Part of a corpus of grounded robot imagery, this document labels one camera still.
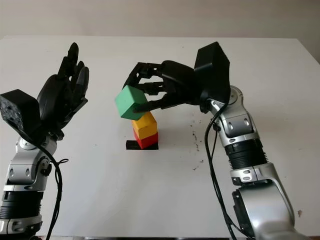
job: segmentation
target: wire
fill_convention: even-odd
[[[55,181],[56,181],[56,185],[57,185],[57,193],[56,193],[56,200],[55,200],[55,205],[54,205],[54,209],[53,209],[53,214],[52,214],[52,219],[51,219],[51,223],[49,226],[49,230],[48,233],[46,235],[46,240],[50,239],[52,230],[54,229],[54,226],[57,222],[58,219],[58,215],[59,215],[59,210],[60,210],[60,201],[61,201],[61,197],[62,197],[62,174],[61,174],[61,170],[59,165],[60,164],[64,164],[66,162],[69,161],[69,159],[64,158],[60,161],[56,161],[55,158],[52,156],[52,154],[50,152],[48,152],[43,146],[38,145],[38,144],[34,144],[32,142],[30,142],[32,145],[36,146],[40,151],[42,151],[51,161],[51,163],[53,164],[55,171],[54,171],[54,177],[55,177]]]
[[[219,127],[216,124],[216,119],[221,115],[221,113],[226,109],[226,107],[228,106],[228,104],[224,104],[219,111],[213,116],[213,118],[211,119],[211,121],[209,122],[206,130],[205,130],[205,134],[204,134],[204,145],[205,145],[205,150],[206,150],[206,154],[208,157],[208,161],[209,161],[209,168],[210,168],[210,175],[211,175],[211,179],[212,179],[212,183],[213,183],[213,188],[216,194],[216,197],[218,199],[218,202],[220,204],[221,210],[222,210],[222,214],[224,217],[224,221],[225,224],[230,232],[231,238],[232,240],[237,240],[234,231],[232,229],[232,226],[234,226],[240,233],[242,233],[243,235],[245,235],[248,239],[250,240],[255,240],[254,238],[248,236],[247,233],[245,233],[244,231],[242,231],[230,218],[230,216],[227,213],[227,209],[224,203],[224,199],[223,196],[221,194],[220,191],[220,187],[218,184],[218,180],[217,180],[217,176],[215,173],[215,169],[214,169],[214,165],[213,165],[213,156],[214,156],[214,152],[215,152],[215,148],[216,148],[216,143],[217,143],[217,137],[218,137],[218,131],[219,131]],[[214,136],[214,142],[213,142],[213,147],[212,147],[212,153],[210,153],[210,149],[209,149],[209,143],[208,143],[208,136],[209,136],[209,132],[211,127],[213,128],[213,130],[215,131],[215,136]]]

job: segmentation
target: silver arm segment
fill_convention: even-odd
[[[41,144],[50,154],[57,149],[55,138],[47,136]],[[51,172],[50,160],[34,145],[19,138],[10,161],[0,207],[1,235],[29,239],[41,227],[41,199]]]
[[[211,100],[215,114],[223,103]],[[307,240],[295,228],[294,211],[275,166],[267,162],[255,123],[244,108],[243,94],[231,86],[230,100],[216,121],[229,156],[232,195],[240,227],[257,240]]]

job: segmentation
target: green cube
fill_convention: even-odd
[[[120,117],[131,120],[139,120],[145,114],[145,112],[136,113],[134,109],[137,105],[146,102],[147,98],[144,92],[129,85],[125,86],[115,98]]]

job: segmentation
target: white tabletop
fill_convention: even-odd
[[[296,39],[8,36],[0,41],[1,93],[19,88],[37,97],[72,42],[90,69],[89,102],[64,129],[54,155],[70,162],[61,165],[63,195],[53,235],[228,236],[204,148],[210,114],[190,105],[155,110],[159,150],[125,150],[133,130],[114,102],[137,62],[173,60],[193,67],[197,50],[214,41],[230,60],[230,83],[243,91],[264,151],[291,200],[297,230],[320,235],[320,66]],[[0,131],[3,186],[18,134],[4,121]],[[214,165],[235,219],[236,187],[220,144]],[[40,234],[47,233],[56,190],[52,174]]]

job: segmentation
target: wall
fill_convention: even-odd
[[[318,0],[0,0],[5,35],[297,38],[320,61]]]

